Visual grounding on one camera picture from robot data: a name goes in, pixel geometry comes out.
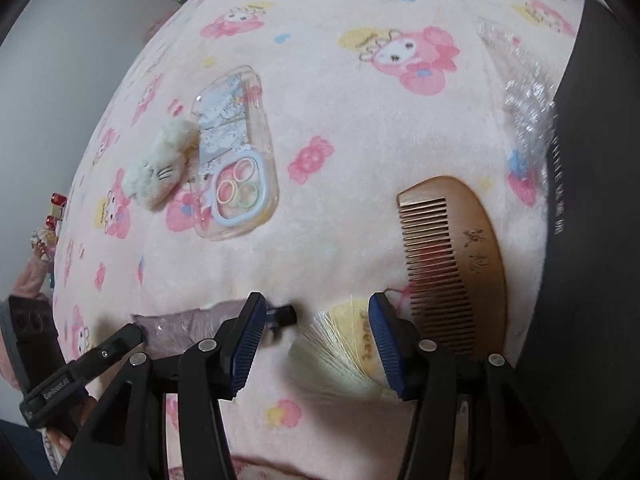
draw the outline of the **metal screw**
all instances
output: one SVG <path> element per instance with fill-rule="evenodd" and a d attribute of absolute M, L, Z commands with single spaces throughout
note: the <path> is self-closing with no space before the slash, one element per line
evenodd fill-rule
<path fill-rule="evenodd" d="M 500 354 L 491 354 L 489 356 L 489 362 L 493 366 L 502 366 L 505 361 L 504 361 L 504 357 L 502 357 Z"/>
<path fill-rule="evenodd" d="M 423 339 L 418 343 L 418 347 L 424 352 L 433 352 L 438 347 L 438 345 L 431 339 Z"/>
<path fill-rule="evenodd" d="M 211 352 L 216 346 L 218 343 L 214 339 L 203 339 L 198 343 L 198 348 L 202 352 Z"/>
<path fill-rule="evenodd" d="M 145 361 L 146 361 L 146 354 L 144 352 L 138 352 L 136 354 L 133 354 L 129 358 L 129 362 L 134 366 L 141 365 Z"/>

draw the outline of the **plush toy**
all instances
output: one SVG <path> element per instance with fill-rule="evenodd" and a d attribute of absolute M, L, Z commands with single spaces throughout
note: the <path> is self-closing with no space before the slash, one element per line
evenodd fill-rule
<path fill-rule="evenodd" d="M 142 207 L 153 209 L 182 178 L 186 152 L 198 142 L 198 127 L 184 119 L 173 119 L 162 128 L 150 151 L 132 164 L 122 181 L 122 189 Z"/>

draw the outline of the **transparent plastic bag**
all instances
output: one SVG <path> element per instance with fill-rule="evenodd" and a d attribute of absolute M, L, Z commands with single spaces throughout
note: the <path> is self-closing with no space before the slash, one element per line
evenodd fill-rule
<path fill-rule="evenodd" d="M 249 232 L 278 203 L 260 78 L 251 67 L 238 67 L 202 89 L 192 112 L 200 129 L 191 179 L 196 232 L 209 240 Z"/>
<path fill-rule="evenodd" d="M 287 373 L 311 400 L 397 400 L 369 326 L 368 302 L 352 300 L 317 314 L 289 349 Z"/>
<path fill-rule="evenodd" d="M 555 129 L 555 87 L 542 60 L 516 35 L 485 20 L 479 22 L 478 34 L 505 83 L 504 107 L 514 133 L 507 148 L 510 170 L 546 194 L 545 156 Z"/>
<path fill-rule="evenodd" d="M 244 301 L 223 301 L 211 308 L 167 316 L 133 316 L 146 331 L 146 349 L 152 359 L 183 353 L 198 341 L 213 338 L 223 321 L 237 317 Z"/>

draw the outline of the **gray wall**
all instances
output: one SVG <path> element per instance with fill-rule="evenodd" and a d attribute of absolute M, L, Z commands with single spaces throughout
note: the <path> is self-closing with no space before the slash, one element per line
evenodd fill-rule
<path fill-rule="evenodd" d="M 111 95 L 171 0 L 31 0 L 0 46 L 0 296 L 66 193 Z M 0 379 L 0 418 L 21 422 Z"/>

